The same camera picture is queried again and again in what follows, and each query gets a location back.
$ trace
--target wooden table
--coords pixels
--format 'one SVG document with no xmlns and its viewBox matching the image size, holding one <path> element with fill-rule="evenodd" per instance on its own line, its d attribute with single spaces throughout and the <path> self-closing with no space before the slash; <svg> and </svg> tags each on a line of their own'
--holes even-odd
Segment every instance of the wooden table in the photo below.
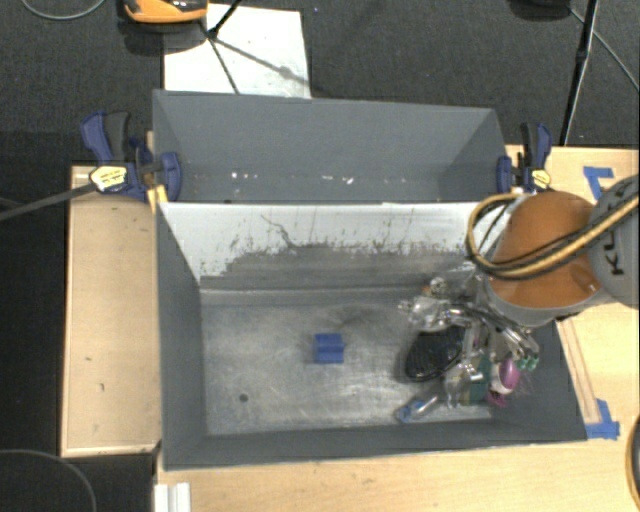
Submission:
<svg viewBox="0 0 640 512">
<path fill-rule="evenodd" d="M 638 172 L 638 152 L 556 148 L 547 163 L 554 188 L 593 201 L 587 165 L 613 169 L 613 180 L 601 180 L 606 187 Z M 86 181 L 86 172 L 74 169 L 73 184 Z M 152 227 L 148 206 L 124 198 L 91 194 L 71 205 L 63 456 L 149 452 L 161 437 Z M 586 362 L 576 363 L 574 380 L 590 382 L 608 402 L 621 425 L 618 441 L 160 470 L 158 481 L 190 482 L 195 512 L 634 510 L 624 464 L 640 409 L 638 313 L 601 306 L 573 325 Z"/>
</svg>

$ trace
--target blue tape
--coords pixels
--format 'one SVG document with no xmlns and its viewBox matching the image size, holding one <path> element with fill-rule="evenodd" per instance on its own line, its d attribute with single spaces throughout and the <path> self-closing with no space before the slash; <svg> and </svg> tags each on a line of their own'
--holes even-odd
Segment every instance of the blue tape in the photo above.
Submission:
<svg viewBox="0 0 640 512">
<path fill-rule="evenodd" d="M 598 403 L 598 409 L 600 409 L 602 422 L 585 425 L 587 437 L 589 439 L 611 439 L 615 441 L 620 437 L 620 422 L 611 419 L 607 402 L 599 398 L 596 398 L 596 402 Z"/>
<path fill-rule="evenodd" d="M 602 187 L 598 178 L 613 178 L 613 169 L 610 167 L 584 167 L 583 173 L 589 182 L 593 198 L 597 201 L 602 195 Z"/>
</svg>

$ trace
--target green component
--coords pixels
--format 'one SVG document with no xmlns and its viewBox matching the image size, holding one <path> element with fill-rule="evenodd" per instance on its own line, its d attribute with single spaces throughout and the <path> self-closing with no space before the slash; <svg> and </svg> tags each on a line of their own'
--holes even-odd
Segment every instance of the green component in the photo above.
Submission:
<svg viewBox="0 0 640 512">
<path fill-rule="evenodd" d="M 527 363 L 527 370 L 529 370 L 530 372 L 535 370 L 538 367 L 538 361 L 538 356 L 533 356 L 531 359 L 529 359 L 529 362 Z"/>
<path fill-rule="evenodd" d="M 540 361 L 540 358 L 538 356 L 531 356 L 531 357 L 526 356 L 516 361 L 516 368 L 518 368 L 518 370 L 520 370 L 521 372 L 524 372 L 524 371 L 532 372 L 538 367 L 539 361 Z"/>
</svg>

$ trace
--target orange object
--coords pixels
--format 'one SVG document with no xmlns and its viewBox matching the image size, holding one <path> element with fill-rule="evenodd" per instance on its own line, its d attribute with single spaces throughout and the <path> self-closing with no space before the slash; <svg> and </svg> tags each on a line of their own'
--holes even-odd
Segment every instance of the orange object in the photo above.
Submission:
<svg viewBox="0 0 640 512">
<path fill-rule="evenodd" d="M 586 226 L 592 206 L 567 192 L 549 191 L 528 198 L 513 212 L 492 261 L 510 260 Z M 529 280 L 491 278 L 504 301 L 527 308 L 560 308 L 582 302 L 600 289 L 586 254 Z"/>
<path fill-rule="evenodd" d="M 184 23 L 207 15 L 208 0 L 124 0 L 124 9 L 138 23 Z"/>
</svg>

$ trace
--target gray bin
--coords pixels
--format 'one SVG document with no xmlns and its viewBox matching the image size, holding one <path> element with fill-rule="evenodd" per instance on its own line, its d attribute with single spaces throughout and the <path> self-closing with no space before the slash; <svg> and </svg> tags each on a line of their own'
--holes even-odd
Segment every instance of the gray bin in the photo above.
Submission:
<svg viewBox="0 0 640 512">
<path fill-rule="evenodd" d="M 493 112 L 156 92 L 154 133 L 185 172 L 157 216 L 167 469 L 584 439 L 554 327 L 509 408 L 393 416 L 425 390 L 402 375 L 397 306 L 468 272 L 504 152 Z M 342 364 L 313 362 L 321 332 Z"/>
</svg>

